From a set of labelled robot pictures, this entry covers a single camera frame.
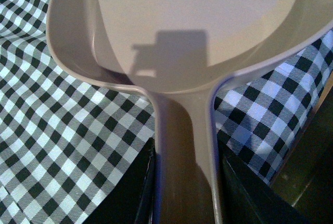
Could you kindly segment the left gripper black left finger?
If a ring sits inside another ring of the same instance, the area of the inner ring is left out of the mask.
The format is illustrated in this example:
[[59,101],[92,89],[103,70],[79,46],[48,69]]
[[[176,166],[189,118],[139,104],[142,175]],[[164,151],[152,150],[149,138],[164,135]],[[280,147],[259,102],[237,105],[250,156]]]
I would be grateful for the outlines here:
[[84,223],[151,223],[155,140],[149,138],[114,189]]

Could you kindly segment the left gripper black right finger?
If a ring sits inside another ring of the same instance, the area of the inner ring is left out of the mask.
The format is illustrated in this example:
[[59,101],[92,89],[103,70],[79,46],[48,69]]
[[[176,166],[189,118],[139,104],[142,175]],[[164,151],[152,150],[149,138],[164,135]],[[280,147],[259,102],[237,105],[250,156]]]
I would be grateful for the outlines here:
[[310,223],[219,142],[227,217],[231,223]]

